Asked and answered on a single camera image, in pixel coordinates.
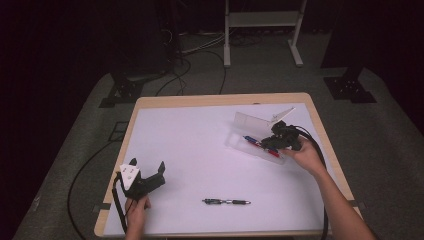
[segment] black pen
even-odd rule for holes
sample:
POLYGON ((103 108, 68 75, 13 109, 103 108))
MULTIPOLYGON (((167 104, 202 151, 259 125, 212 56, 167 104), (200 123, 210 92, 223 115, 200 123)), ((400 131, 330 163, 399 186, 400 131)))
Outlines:
POLYGON ((213 199, 213 198, 206 198, 202 200, 202 202, 205 202, 206 204, 240 204, 240 205, 246 205, 250 204, 251 202, 245 201, 245 200, 221 200, 221 199, 213 199))

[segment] dark background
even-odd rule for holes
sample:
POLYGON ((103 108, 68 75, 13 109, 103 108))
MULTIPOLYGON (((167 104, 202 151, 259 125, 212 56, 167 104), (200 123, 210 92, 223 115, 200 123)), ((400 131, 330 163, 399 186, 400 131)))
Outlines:
MULTIPOLYGON (((180 31, 223 29, 224 1, 181 1, 185 6, 156 2, 159 6, 135 0, 3 1, 2 239, 13 236, 97 81, 111 71, 138 68, 154 73, 167 68, 172 56, 160 34, 172 15, 167 6, 175 7, 180 31)), ((297 4, 234 1, 232 8, 288 9, 297 4)), ((385 81, 423 133, 424 28, 419 7, 418 1, 309 0, 302 31, 333 30, 322 67, 346 67, 361 59, 385 81)))

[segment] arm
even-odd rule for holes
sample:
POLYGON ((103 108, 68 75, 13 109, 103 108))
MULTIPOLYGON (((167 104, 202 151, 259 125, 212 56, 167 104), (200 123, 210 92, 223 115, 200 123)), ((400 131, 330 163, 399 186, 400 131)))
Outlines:
POLYGON ((280 150, 292 157, 317 181, 335 239, 376 239, 362 218, 350 206, 336 183, 322 165, 312 143, 299 138, 300 151, 280 150))
POLYGON ((150 200, 145 196, 138 200, 127 199, 125 209, 127 209, 128 229, 125 240, 140 240, 144 233, 146 222, 146 208, 150 208, 150 200))

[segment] shelf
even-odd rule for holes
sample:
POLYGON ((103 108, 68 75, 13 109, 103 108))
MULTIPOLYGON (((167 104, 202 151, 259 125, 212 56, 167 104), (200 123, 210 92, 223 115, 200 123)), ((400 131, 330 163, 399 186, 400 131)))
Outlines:
POLYGON ((296 26, 299 11, 232 12, 229 27, 296 26))

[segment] wooden table edge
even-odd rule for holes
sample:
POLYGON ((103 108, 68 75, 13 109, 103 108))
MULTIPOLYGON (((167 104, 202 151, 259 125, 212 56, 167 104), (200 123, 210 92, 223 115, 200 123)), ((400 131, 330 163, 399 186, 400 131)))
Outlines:
MULTIPOLYGON (((318 111, 307 93, 261 93, 261 94, 229 94, 229 95, 195 95, 195 96, 168 96, 168 97, 141 97, 137 100, 127 132, 125 134, 121 149, 114 170, 109 181, 109 185, 103 199, 103 203, 112 203, 112 185, 115 172, 119 171, 119 166, 123 163, 125 153, 131 139, 132 130, 137 118, 138 110, 143 108, 176 108, 176 107, 201 107, 201 106, 226 106, 226 105, 250 105, 250 104, 286 104, 286 103, 304 103, 311 116, 312 123, 321 140, 324 151, 330 161, 331 167, 337 178, 340 191, 347 200, 354 200, 353 194, 347 183, 343 170, 337 160, 336 154, 330 143, 324 125, 321 122, 318 111)), ((96 221, 94 232, 97 236, 102 237, 109 210, 100 210, 96 221)), ((296 233, 304 233, 308 235, 311 231, 296 231, 296 233)))

